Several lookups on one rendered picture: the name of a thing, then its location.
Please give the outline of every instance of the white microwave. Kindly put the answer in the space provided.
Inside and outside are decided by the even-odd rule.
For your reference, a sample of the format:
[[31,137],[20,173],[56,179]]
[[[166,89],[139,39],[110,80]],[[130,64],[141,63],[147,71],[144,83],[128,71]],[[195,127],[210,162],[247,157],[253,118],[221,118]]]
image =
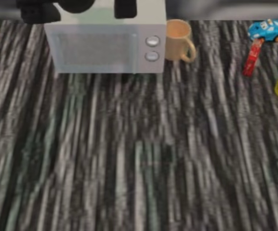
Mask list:
[[86,12],[56,7],[61,21],[44,26],[57,73],[162,73],[165,0],[137,0],[135,18],[116,19],[114,0]]

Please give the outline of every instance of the toy car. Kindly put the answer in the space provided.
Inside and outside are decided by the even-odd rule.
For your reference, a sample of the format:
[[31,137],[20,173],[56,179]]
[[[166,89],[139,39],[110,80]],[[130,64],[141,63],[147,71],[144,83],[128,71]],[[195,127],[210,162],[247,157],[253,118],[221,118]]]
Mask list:
[[278,19],[253,23],[248,29],[248,36],[251,40],[278,42]]

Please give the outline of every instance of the gray wooden table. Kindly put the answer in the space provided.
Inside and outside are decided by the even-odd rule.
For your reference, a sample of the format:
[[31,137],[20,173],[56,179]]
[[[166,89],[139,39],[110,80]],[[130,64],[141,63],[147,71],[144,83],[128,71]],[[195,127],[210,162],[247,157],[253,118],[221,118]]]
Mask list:
[[163,75],[56,76],[41,26],[0,32],[0,231],[278,231],[278,44],[192,22]]

